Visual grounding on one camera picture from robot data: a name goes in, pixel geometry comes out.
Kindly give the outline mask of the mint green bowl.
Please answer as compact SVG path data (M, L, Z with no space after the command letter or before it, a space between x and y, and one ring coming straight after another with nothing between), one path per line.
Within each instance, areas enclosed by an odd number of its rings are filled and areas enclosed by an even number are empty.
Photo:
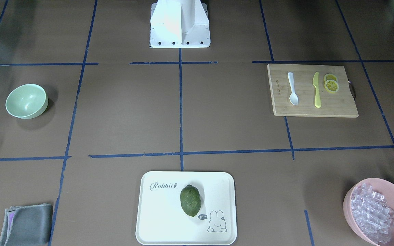
M48 95L37 84L24 84L14 89L5 101L6 111L19 119L33 119L45 112Z

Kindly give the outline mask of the white plastic spoon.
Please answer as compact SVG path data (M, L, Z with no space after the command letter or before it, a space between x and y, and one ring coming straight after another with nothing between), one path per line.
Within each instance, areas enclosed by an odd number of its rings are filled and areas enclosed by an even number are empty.
M298 105L299 104L299 98L296 94L295 91L295 86L294 86L294 74L292 72L287 73L288 79L289 79L289 85L291 89L291 94L289 96L289 101L292 105Z

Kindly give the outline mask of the green avocado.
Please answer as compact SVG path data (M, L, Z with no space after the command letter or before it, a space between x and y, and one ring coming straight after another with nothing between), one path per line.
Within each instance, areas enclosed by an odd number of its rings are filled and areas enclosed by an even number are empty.
M199 190L191 184L184 187L180 192L180 205L186 215L195 217L201 209Z

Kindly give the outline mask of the cream rabbit tray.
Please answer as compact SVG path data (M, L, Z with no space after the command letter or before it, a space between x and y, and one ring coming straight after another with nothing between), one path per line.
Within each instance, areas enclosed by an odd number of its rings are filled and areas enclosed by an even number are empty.
M180 193L196 187L193 217ZM235 182L226 172L149 171L141 178L135 236L143 245L231 245L237 238Z

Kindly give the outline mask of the bamboo cutting board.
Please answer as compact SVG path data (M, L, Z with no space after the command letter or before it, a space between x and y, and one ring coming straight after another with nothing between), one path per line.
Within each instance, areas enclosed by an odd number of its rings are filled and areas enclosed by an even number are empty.
M268 64L267 71L275 116L337 118L359 116L343 66ZM296 106L289 101L291 89L288 72L294 74L295 92L299 98L299 104ZM319 72L321 108L316 108L314 104L313 76L316 72ZM329 93L325 90L324 75L327 73L338 77L339 91L337 93Z

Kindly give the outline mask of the yellow plastic knife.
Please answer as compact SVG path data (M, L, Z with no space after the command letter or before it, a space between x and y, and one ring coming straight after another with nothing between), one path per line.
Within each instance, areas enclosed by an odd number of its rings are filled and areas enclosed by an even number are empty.
M321 108L321 99L319 95L319 72L316 72L313 76L313 86L315 89L314 104L316 108Z

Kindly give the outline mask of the upper lemon slice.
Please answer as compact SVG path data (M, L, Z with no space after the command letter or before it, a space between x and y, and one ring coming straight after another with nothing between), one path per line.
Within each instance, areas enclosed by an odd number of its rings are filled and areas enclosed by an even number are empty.
M338 77L332 73L327 73L324 75L324 81L328 81L328 80L333 80L335 82L338 82Z

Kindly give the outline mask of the lemon slice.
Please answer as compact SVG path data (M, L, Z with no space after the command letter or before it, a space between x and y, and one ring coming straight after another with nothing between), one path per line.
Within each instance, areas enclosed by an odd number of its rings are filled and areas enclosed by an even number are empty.
M339 84L333 79L325 80L324 88L329 93L337 93L339 91Z
M335 82L338 82L338 77L332 73L327 73L324 75L324 81L328 81L328 80L333 80Z

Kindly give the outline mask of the lower lemon slice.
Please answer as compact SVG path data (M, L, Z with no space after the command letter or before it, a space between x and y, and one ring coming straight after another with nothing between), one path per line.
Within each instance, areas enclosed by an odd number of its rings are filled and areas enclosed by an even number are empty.
M333 79L325 80L324 88L329 93L337 93L339 91L339 84Z

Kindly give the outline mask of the clear ice cubes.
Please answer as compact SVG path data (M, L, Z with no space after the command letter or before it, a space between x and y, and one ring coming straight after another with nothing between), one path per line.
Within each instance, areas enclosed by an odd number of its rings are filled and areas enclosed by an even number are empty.
M369 183L354 188L349 200L355 224L375 244L385 245L392 239L394 209L385 196Z

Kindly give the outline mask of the grey folded cloth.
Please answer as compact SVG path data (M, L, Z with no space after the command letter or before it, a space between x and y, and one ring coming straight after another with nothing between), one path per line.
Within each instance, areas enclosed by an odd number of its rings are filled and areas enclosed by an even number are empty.
M11 206L4 211L0 246L38 246L50 241L53 206Z

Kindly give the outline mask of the white pillar mount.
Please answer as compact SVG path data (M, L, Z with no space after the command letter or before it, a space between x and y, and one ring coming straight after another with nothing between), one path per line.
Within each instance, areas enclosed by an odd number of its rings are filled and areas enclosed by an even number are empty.
M207 48L208 6L200 0L158 0L151 5L149 44L155 49Z

